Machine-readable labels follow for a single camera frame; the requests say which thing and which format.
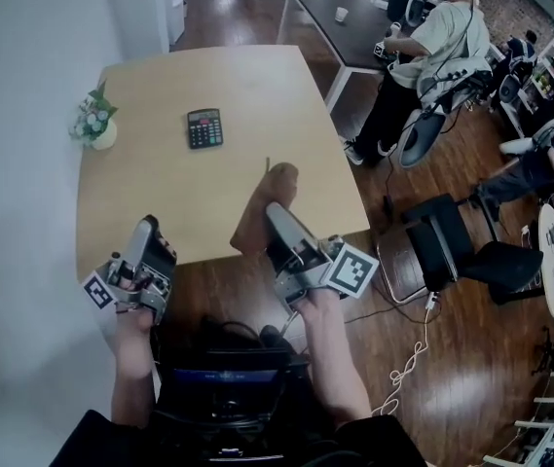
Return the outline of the grey shell chair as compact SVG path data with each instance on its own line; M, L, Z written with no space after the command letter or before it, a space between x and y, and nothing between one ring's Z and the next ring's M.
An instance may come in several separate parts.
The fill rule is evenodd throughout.
M433 147L448 116L415 109L406 121L397 145L397 163L403 168L419 164Z

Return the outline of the flower plant in cream pot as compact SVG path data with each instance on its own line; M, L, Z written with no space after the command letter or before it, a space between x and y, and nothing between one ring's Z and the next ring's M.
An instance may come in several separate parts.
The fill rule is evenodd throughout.
M77 106L69 123L68 133L84 147L95 150L111 148L117 138L114 116L118 108L105 94L106 81L102 81Z

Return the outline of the black chair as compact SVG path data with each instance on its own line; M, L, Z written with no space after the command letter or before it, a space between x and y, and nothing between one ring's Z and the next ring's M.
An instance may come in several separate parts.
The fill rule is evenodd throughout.
M462 218L464 204L480 208L492 239L476 249ZM376 255L391 301L404 305L466 278L485 284L496 305L528 299L543 253L499 240L490 212L478 199L449 194L404 211L377 236Z

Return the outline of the person's left forearm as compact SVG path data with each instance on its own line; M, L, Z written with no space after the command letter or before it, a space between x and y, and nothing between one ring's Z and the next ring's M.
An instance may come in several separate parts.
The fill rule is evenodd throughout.
M147 308L117 314L113 423L137 428L148 425L156 402L155 363L150 343L152 327L153 313Z

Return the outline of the brown knitted cloth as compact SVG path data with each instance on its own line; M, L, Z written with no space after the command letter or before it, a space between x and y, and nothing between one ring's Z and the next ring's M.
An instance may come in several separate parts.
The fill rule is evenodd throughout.
M230 240L244 256L263 252L271 241L266 209L276 202L288 209L297 195L299 170L290 162L280 162L268 170L253 191Z

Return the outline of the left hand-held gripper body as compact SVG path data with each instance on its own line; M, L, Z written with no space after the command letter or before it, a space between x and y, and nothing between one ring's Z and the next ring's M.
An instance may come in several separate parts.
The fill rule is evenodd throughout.
M99 309L109 305L114 305L118 312L146 308L152 312L153 323L158 325L166 312L173 272L174 259L162 261L147 255L133 264L113 254L91 272L82 289Z

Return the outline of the black calculator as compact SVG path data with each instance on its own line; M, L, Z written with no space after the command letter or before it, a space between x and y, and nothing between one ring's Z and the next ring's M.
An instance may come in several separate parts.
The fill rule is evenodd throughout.
M218 109L203 109L187 114L188 144L191 150L223 145L223 130Z

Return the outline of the person with headset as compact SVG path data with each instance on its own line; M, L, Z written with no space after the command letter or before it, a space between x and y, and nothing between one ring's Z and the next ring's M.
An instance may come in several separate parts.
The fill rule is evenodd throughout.
M217 447L154 422L145 429L87 412L50 467L428 467L392 416L347 423L325 436L277 430L264 444Z

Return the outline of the dark table with white legs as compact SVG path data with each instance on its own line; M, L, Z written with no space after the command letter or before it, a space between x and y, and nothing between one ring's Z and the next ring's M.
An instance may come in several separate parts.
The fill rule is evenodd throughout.
M351 74L375 75L382 66L373 51L389 29L386 12L370 0L285 0L277 33L277 43L286 40L288 15L294 6L311 21L340 68L324 98L326 108L334 109ZM344 22L335 20L338 7L349 10Z

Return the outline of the white floor cabinet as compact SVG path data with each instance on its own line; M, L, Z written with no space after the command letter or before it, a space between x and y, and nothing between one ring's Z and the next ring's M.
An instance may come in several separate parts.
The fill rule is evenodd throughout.
M185 31L185 0L166 0L166 25L169 43L173 46Z

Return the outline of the person's right forearm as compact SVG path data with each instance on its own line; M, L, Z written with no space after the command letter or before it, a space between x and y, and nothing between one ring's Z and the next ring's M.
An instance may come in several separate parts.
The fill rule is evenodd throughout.
M312 289L295 308L304 323L314 391L335 425L371 417L368 392L352 359L339 294L327 288Z

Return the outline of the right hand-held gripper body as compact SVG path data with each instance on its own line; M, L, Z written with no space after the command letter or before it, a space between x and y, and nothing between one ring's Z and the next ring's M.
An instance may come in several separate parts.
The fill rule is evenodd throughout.
M321 239L328 262L314 268L301 268L293 277L275 280L277 297L292 306L315 289L332 289L341 299L358 299L369 285L379 261L353 247L339 235Z

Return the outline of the black chest-mounted screen device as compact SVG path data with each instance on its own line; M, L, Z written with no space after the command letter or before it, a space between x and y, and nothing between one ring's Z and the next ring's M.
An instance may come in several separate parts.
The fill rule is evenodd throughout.
M155 412L203 429L263 425L307 367L282 348L183 352L161 373Z

